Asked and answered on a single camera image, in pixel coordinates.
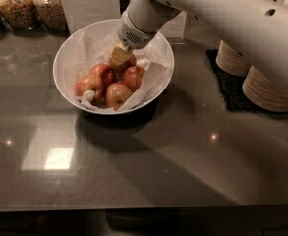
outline gray countertop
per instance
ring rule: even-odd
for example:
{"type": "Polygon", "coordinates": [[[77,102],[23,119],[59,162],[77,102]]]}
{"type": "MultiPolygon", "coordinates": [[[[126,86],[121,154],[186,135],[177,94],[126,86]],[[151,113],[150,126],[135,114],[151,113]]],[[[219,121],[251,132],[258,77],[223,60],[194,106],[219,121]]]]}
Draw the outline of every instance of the gray countertop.
{"type": "Polygon", "coordinates": [[[174,42],[168,89],[115,117],[58,92],[65,39],[0,31],[0,211],[288,204],[288,114],[226,110],[205,57],[212,32],[174,42]]]}

